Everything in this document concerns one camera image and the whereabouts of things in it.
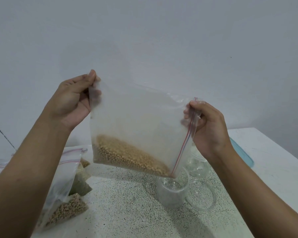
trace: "finger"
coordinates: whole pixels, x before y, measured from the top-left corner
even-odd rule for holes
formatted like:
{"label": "finger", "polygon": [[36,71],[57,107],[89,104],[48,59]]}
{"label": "finger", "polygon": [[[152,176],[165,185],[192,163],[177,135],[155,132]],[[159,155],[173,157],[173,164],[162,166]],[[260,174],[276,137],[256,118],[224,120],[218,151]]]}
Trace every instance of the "finger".
{"label": "finger", "polygon": [[190,105],[192,108],[201,111],[208,120],[215,120],[218,115],[214,110],[215,108],[204,101],[191,101]]}
{"label": "finger", "polygon": [[81,93],[90,87],[96,79],[96,72],[95,70],[91,70],[89,75],[82,80],[78,81],[77,83],[70,86],[72,92]]}

